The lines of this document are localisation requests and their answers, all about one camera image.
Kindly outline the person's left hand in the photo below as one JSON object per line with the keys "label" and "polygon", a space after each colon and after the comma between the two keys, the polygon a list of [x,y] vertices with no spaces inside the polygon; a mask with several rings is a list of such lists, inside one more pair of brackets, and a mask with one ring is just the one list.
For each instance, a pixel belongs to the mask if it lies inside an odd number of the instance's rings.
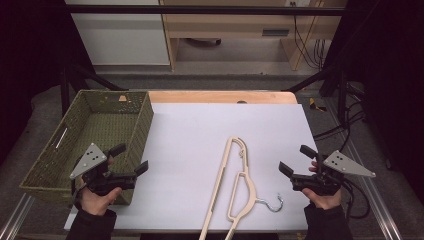
{"label": "person's left hand", "polygon": [[113,204],[117,197],[121,194],[122,189],[117,187],[105,196],[99,196],[91,192],[88,188],[81,191],[80,204],[82,209],[95,216],[103,216],[108,206]]}

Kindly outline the black horizontal frame bar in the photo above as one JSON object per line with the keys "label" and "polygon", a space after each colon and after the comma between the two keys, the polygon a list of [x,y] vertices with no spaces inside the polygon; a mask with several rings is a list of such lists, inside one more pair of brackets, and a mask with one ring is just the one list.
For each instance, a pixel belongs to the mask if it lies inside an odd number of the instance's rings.
{"label": "black horizontal frame bar", "polygon": [[66,5],[70,13],[343,16],[344,8],[188,5]]}

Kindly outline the person's right hand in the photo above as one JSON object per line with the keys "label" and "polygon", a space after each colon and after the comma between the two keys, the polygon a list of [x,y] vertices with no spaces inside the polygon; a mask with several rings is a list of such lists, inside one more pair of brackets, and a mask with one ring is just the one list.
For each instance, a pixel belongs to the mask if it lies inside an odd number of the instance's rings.
{"label": "person's right hand", "polygon": [[317,208],[322,208],[324,210],[333,209],[341,204],[342,194],[341,190],[338,190],[332,196],[320,196],[314,191],[308,188],[304,188],[302,193],[312,201]]}

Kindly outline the dark curtain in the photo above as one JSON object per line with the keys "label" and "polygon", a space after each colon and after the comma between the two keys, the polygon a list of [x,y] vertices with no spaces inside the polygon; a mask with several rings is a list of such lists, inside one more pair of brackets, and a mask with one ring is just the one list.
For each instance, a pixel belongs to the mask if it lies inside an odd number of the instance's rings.
{"label": "dark curtain", "polygon": [[365,88],[389,159],[424,204],[424,0],[347,0],[327,57]]}
{"label": "dark curtain", "polygon": [[0,0],[0,164],[32,114],[32,98],[91,60],[65,0]]}

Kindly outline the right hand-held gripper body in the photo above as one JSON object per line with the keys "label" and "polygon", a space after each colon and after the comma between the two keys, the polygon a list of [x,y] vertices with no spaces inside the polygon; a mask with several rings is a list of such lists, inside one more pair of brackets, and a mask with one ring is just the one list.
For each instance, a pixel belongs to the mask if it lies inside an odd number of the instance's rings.
{"label": "right hand-held gripper body", "polygon": [[326,159],[317,152],[314,159],[318,164],[318,170],[313,175],[307,176],[293,173],[290,178],[295,191],[302,191],[304,188],[308,188],[320,196],[332,196],[346,181],[346,174],[371,178],[376,176],[374,172],[355,163],[338,150],[334,151]]}

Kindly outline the white table sheet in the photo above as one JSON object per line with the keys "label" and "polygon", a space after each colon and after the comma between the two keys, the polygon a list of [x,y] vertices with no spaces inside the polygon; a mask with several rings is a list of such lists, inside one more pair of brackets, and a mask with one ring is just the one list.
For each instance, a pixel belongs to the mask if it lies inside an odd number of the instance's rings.
{"label": "white table sheet", "polygon": [[[284,232],[306,227],[308,200],[292,189],[278,169],[283,162],[305,174],[310,160],[300,147],[315,145],[299,104],[160,104],[143,154],[148,171],[140,176],[128,206],[117,206],[116,230],[133,232],[198,232],[209,207],[227,140],[240,137],[248,148],[250,176],[257,196],[279,206],[273,213],[256,204],[237,226],[239,232]],[[226,232],[227,209],[236,174],[242,170],[239,146],[233,144],[209,229]],[[248,200],[239,180],[232,213]]]}

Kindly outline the yellow and black tool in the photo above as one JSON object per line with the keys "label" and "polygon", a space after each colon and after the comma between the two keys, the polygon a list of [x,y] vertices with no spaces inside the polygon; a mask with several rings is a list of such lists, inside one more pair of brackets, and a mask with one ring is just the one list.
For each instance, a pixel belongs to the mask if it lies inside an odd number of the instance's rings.
{"label": "yellow and black tool", "polygon": [[327,108],[326,107],[317,106],[314,98],[309,98],[309,107],[312,110],[317,110],[317,111],[321,111],[321,112],[326,112],[327,111]]}

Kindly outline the black metal stand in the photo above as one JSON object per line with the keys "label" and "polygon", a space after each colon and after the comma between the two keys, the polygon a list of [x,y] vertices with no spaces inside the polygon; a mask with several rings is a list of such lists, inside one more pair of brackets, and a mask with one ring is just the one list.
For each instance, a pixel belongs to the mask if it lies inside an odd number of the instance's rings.
{"label": "black metal stand", "polygon": [[323,84],[319,89],[321,96],[331,96],[335,90],[338,90],[337,117],[340,122],[345,121],[347,80],[344,71],[340,66],[332,64],[318,73],[308,77],[306,80],[289,87],[287,92],[296,93],[319,80],[323,80]]}
{"label": "black metal stand", "polygon": [[71,104],[69,87],[72,87],[76,92],[89,89],[89,86],[86,83],[87,79],[93,80],[112,91],[125,91],[125,88],[119,87],[107,81],[95,72],[89,71],[81,65],[65,66],[60,74],[62,115],[65,115]]}

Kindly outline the white cabinet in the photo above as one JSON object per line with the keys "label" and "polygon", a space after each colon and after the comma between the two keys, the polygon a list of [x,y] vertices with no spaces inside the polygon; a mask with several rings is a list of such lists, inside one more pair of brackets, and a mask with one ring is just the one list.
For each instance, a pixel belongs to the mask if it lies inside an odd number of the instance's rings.
{"label": "white cabinet", "polygon": [[169,65],[160,14],[73,13],[93,65]]}

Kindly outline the aluminium rail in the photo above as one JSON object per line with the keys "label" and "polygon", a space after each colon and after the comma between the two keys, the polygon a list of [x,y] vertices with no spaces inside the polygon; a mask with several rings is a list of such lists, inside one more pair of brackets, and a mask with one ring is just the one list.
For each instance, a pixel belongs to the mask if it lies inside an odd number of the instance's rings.
{"label": "aluminium rail", "polygon": [[[324,102],[336,125],[351,126],[353,121],[360,120],[360,118],[364,116],[364,113],[361,110],[354,110],[352,113],[345,113],[345,107],[342,108],[343,112],[341,115],[338,115],[338,105],[333,100],[325,99]],[[364,165],[354,142],[350,139],[348,130],[342,130],[340,135],[343,141],[342,153],[351,157],[355,163]],[[403,240],[400,231],[398,230],[398,227],[387,208],[387,205],[374,183],[374,178],[357,176],[357,180],[360,183],[365,197],[369,201],[369,209],[373,212],[384,238],[386,240]]]}
{"label": "aluminium rail", "polygon": [[27,193],[22,195],[12,214],[0,229],[0,240],[15,240],[33,203],[34,198],[32,196]]}

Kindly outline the beige clothes hanger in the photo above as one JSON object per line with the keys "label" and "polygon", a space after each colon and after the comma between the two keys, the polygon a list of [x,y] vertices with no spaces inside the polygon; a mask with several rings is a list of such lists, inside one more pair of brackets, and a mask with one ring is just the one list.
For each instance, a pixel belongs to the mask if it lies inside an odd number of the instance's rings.
{"label": "beige clothes hanger", "polygon": [[[240,137],[236,137],[236,136],[232,136],[230,137],[227,142],[226,142],[226,146],[224,149],[224,153],[223,153],[223,157],[220,163],[220,167],[217,173],[217,177],[215,180],[215,184],[214,184],[214,188],[213,188],[213,192],[211,195],[211,199],[210,199],[210,203],[209,203],[209,207],[204,219],[204,223],[200,232],[200,236],[199,236],[199,240],[206,240],[207,238],[207,234],[208,234],[208,230],[209,230],[209,225],[211,223],[212,220],[212,216],[217,204],[217,200],[218,200],[218,196],[220,193],[220,189],[222,186],[222,182],[223,182],[223,178],[225,175],[225,170],[226,167],[228,165],[229,162],[229,156],[230,156],[230,151],[231,151],[231,147],[233,144],[237,144],[239,146],[239,157],[242,160],[242,170],[239,171],[236,176],[235,176],[235,180],[233,183],[233,188],[232,188],[232,193],[231,193],[231,198],[228,204],[228,209],[227,209],[227,219],[231,222],[231,227],[229,228],[224,240],[232,240],[237,226],[240,223],[240,221],[247,216],[253,209],[253,207],[256,204],[263,204],[265,205],[269,211],[273,212],[273,213],[277,213],[279,211],[282,210],[283,206],[284,206],[284,201],[282,199],[282,197],[280,195],[277,196],[277,199],[279,201],[279,206],[278,207],[273,207],[269,204],[268,201],[264,200],[264,199],[260,199],[257,197],[257,191],[256,191],[256,187],[255,184],[250,176],[250,171],[249,171],[249,160],[248,160],[248,148],[246,146],[246,143],[240,138]],[[243,178],[245,181],[245,184],[247,186],[247,190],[248,190],[248,200],[247,203],[245,204],[245,206],[240,210],[240,212],[238,214],[236,214],[235,216],[232,215],[232,210],[233,210],[233,206],[234,206],[234,199],[235,199],[235,195],[236,195],[236,191],[238,188],[238,183],[239,180]]]}

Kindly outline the green woven basket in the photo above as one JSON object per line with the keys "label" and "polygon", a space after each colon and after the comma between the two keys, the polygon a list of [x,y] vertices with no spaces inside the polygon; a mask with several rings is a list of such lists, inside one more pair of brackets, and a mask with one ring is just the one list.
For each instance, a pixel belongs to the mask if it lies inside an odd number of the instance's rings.
{"label": "green woven basket", "polygon": [[92,143],[103,151],[125,144],[110,169],[133,171],[141,164],[153,116],[147,92],[79,91],[20,188],[36,199],[69,205],[71,171]]}

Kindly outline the light wooden desk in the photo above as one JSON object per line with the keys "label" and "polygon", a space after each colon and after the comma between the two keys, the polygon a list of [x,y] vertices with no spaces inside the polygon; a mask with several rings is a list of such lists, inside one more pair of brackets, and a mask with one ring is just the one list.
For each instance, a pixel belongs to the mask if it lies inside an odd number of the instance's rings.
{"label": "light wooden desk", "polygon": [[[165,5],[322,7],[346,6],[348,0],[159,0]],[[275,38],[281,41],[291,69],[312,54],[315,40],[333,40],[339,16],[165,14],[170,39]]]}

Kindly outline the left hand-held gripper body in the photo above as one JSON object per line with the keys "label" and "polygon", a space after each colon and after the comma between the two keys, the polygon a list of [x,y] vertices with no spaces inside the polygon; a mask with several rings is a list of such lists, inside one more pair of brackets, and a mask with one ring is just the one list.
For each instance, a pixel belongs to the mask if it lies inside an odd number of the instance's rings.
{"label": "left hand-held gripper body", "polygon": [[83,179],[86,187],[99,196],[107,195],[111,190],[119,187],[122,190],[134,189],[137,181],[135,172],[114,173],[109,169],[109,160],[106,151],[102,151],[96,144],[91,143],[82,156],[77,160],[70,174],[71,191],[76,191],[76,180]]}

